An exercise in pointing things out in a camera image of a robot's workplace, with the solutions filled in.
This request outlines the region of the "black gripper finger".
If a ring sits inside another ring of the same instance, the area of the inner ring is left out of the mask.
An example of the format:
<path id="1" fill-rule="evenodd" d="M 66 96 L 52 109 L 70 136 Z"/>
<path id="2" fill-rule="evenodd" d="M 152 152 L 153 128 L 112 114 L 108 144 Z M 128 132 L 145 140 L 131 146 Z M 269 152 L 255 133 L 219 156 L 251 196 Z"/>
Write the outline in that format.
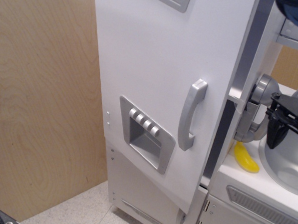
<path id="1" fill-rule="evenodd" d="M 287 125 L 290 120 L 282 114 L 269 114 L 269 124 L 267 132 L 267 145 L 270 149 L 275 149 L 288 134 Z"/>

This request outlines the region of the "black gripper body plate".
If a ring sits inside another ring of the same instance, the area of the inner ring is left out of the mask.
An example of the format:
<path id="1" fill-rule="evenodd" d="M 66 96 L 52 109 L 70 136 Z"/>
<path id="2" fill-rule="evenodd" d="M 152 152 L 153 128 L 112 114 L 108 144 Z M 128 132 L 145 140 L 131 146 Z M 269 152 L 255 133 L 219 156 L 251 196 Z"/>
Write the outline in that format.
<path id="1" fill-rule="evenodd" d="M 273 93 L 271 95 L 272 104 L 267 109 L 266 114 L 282 114 L 290 122 L 287 125 L 289 130 L 298 135 L 298 99 L 282 93 Z"/>

